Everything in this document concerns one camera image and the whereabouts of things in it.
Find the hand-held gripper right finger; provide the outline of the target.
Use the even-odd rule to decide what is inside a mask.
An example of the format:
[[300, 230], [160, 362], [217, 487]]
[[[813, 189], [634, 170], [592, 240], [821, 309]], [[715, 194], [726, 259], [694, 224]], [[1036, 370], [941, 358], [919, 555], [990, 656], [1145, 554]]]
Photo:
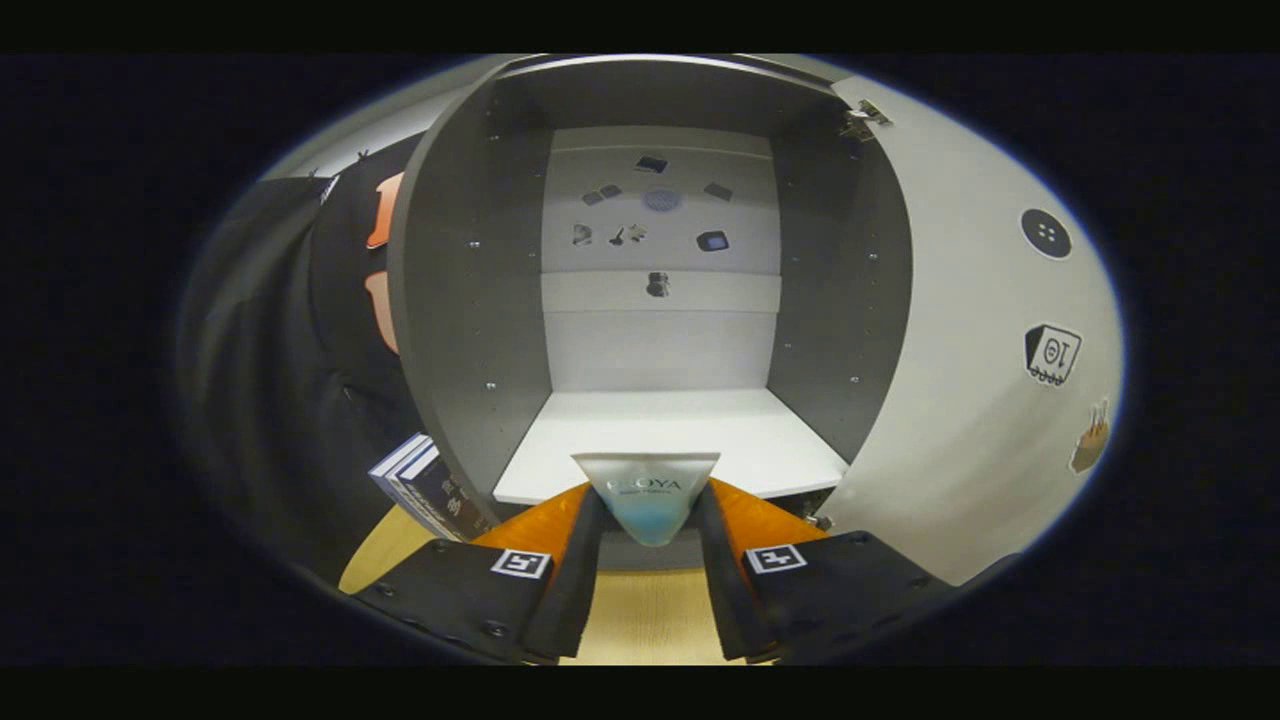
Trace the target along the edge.
[[694, 516], [727, 660], [835, 661], [928, 618], [956, 593], [870, 532], [832, 534], [716, 478]]

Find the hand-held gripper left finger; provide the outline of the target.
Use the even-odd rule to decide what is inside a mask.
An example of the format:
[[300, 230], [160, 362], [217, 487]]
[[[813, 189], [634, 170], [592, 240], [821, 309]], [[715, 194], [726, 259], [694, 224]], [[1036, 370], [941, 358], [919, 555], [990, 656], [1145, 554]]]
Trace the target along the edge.
[[352, 557], [352, 596], [476, 661], [556, 665], [579, 652], [607, 516], [584, 483], [470, 542], [385, 518]]

